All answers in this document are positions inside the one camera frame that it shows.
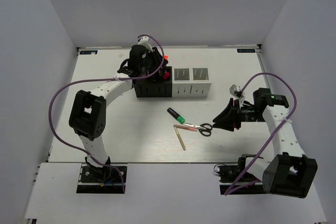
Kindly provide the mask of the orange cap black highlighter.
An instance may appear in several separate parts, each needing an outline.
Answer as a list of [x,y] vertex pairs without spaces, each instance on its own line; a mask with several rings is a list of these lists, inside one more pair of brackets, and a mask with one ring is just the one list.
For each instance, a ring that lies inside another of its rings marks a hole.
[[165,64],[165,65],[168,64],[168,55],[165,55],[165,56],[164,56],[164,64]]

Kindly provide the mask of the pink cap black highlighter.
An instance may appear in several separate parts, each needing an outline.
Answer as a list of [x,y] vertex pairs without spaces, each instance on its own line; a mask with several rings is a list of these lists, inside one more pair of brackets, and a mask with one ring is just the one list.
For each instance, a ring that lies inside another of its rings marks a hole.
[[165,71],[164,74],[163,74],[163,79],[166,81],[166,80],[169,80],[170,79],[170,73],[168,71]]

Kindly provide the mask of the green cap black highlighter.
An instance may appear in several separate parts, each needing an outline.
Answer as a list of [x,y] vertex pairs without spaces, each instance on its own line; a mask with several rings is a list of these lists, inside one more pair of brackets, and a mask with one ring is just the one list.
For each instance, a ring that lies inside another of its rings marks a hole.
[[175,118],[180,124],[183,124],[185,122],[185,119],[179,114],[177,113],[175,110],[173,110],[172,108],[168,108],[167,112],[173,117]]

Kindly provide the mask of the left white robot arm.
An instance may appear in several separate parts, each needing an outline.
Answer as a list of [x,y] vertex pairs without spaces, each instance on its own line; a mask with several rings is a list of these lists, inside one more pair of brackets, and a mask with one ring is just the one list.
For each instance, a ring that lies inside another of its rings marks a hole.
[[107,107],[132,89],[136,96],[167,97],[171,94],[171,68],[168,60],[148,42],[131,47],[129,57],[122,62],[117,75],[99,87],[76,93],[69,126],[82,140],[86,163],[93,176],[101,182],[110,178],[110,158],[104,148],[102,133],[106,126]]

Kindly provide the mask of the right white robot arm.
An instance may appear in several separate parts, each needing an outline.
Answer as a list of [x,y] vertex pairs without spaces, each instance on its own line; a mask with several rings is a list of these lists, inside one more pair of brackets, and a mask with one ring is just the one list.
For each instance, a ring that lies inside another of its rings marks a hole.
[[220,182],[231,184],[237,179],[250,187],[259,180],[262,186],[252,190],[253,193],[306,198],[318,165],[315,159],[306,156],[286,118],[287,98],[273,94],[268,88],[259,88],[253,93],[253,103],[249,103],[236,85],[231,86],[230,93],[233,97],[213,119],[213,127],[233,132],[243,122],[265,122],[272,138],[274,158],[268,162],[255,154],[243,154],[237,165],[216,165],[214,172],[220,176]]

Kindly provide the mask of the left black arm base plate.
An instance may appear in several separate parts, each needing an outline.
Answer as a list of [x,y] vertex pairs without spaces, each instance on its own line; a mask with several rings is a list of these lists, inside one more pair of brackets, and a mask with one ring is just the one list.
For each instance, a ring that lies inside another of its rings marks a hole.
[[104,177],[82,165],[77,183],[77,194],[124,194],[121,177],[116,170],[107,172]]

